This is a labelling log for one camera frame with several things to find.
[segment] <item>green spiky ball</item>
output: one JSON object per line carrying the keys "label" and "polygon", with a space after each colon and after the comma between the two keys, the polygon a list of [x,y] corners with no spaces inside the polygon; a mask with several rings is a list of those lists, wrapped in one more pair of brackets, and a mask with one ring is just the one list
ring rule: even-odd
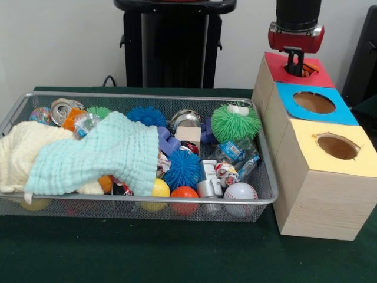
{"label": "green spiky ball", "polygon": [[106,107],[98,107],[98,106],[93,106],[87,109],[89,113],[96,114],[100,117],[101,120],[105,119],[109,113],[111,113],[111,110],[106,108]]}
{"label": "green spiky ball", "polygon": [[236,141],[243,137],[253,139],[262,124],[254,109],[249,107],[249,115],[241,116],[228,112],[227,105],[222,105],[213,112],[212,132],[219,143]]}

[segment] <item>red square top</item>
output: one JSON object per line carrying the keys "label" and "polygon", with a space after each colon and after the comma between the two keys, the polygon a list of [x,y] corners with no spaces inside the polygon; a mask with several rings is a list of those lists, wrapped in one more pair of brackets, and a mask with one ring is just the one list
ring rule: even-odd
{"label": "red square top", "polygon": [[312,87],[335,88],[334,83],[319,59],[305,58],[306,63],[317,65],[320,68],[320,71],[318,73],[313,73],[308,78],[300,78],[287,73],[287,71],[284,69],[284,66],[288,62],[288,56],[271,52],[265,52],[264,55],[266,56],[267,65],[269,66],[272,79],[276,82],[308,85]]}

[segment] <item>light blue towel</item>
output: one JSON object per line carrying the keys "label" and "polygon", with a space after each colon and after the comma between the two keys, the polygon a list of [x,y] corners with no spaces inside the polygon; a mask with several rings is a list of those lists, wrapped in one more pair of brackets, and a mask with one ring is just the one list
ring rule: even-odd
{"label": "light blue towel", "polygon": [[110,113],[82,140],[59,140],[38,153],[25,192],[62,195],[103,175],[114,175],[136,196],[150,196],[156,178],[157,127]]}

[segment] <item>white wall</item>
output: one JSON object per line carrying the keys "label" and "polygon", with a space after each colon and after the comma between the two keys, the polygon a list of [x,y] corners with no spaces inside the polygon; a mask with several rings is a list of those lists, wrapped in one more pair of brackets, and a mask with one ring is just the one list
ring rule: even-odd
{"label": "white wall", "polygon": [[[252,88],[275,0],[239,0],[223,15],[216,85]],[[326,35],[318,57],[338,88],[348,72],[368,8],[374,0],[323,0]],[[111,74],[125,85],[123,13],[112,0],[0,0],[0,120],[36,85],[101,85]]]}
{"label": "white wall", "polygon": [[[322,60],[341,91],[368,8],[375,0],[322,0],[319,23],[325,38],[315,55]],[[223,15],[223,51],[217,61],[216,87],[254,86],[260,59],[269,50],[267,32],[275,19],[275,0],[238,0],[237,9]]]}

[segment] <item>yellow square top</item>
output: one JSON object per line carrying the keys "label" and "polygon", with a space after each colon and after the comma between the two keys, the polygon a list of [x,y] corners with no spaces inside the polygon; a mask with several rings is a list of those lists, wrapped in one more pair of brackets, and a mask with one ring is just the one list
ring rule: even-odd
{"label": "yellow square top", "polygon": [[310,170],[377,177],[377,152],[360,126],[291,122]]}

